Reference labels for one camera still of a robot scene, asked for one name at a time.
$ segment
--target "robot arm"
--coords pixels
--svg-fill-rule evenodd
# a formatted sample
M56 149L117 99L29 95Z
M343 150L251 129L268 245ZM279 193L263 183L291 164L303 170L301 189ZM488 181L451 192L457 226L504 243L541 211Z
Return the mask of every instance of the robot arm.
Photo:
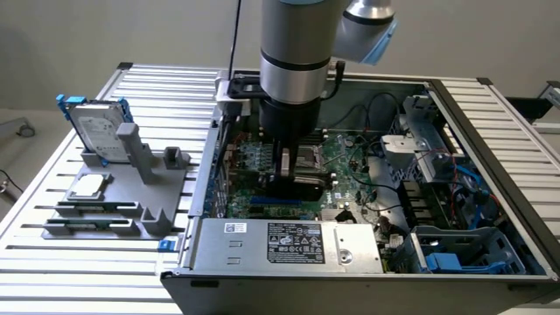
M376 64L396 20L391 0L264 0L260 124L276 174L293 175L297 142L317 126L331 57Z

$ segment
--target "green circuit board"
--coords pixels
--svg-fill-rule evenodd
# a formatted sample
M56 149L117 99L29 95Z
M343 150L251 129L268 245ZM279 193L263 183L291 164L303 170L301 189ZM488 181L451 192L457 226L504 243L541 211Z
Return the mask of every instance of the green circuit board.
M293 219L293 220L332 220L340 213L345 202L355 217L360 216L361 205L356 203L356 193L360 191L363 198L368 197L372 188L360 184L351 176L371 183L369 175L363 173L363 150L356 144L356 137L348 134L332 134L319 145L300 146L296 162L296 174L329 173L336 174L336 184L332 190L324 192L319 201L301 201L296 205L255 204L253 196L263 193L251 187L243 175L232 180L231 195L228 198L227 216L240 219ZM233 168L247 171L272 171L272 145L253 140L251 137L237 144L237 159Z

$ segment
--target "caster wheel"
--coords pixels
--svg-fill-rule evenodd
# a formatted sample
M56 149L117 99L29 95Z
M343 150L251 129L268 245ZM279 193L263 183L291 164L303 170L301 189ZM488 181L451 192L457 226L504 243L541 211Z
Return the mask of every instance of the caster wheel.
M28 126L28 125L23 125L19 128L17 135L24 137L24 138L29 138L29 137L35 136L35 128Z

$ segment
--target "motherboard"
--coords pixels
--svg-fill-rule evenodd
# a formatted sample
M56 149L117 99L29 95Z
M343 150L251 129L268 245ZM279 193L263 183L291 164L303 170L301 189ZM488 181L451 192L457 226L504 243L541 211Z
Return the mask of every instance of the motherboard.
M345 212L343 219L353 223L372 223L376 220L376 213L368 210L368 204L376 200L376 191L367 185L371 184L367 161L369 140L361 135L345 133L325 134L320 139L319 144L299 147L296 174L328 174L332 189L324 191L317 201L301 201L268 198L259 191L253 179L244 174L272 172L272 143L252 134L236 137L228 148L229 170L235 176L231 180L227 217L340 221L337 215Z

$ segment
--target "warning label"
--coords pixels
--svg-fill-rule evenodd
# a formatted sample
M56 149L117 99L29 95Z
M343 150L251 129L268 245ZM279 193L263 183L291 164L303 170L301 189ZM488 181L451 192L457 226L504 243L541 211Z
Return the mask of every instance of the warning label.
M267 259L273 264L324 264L321 225L269 223Z

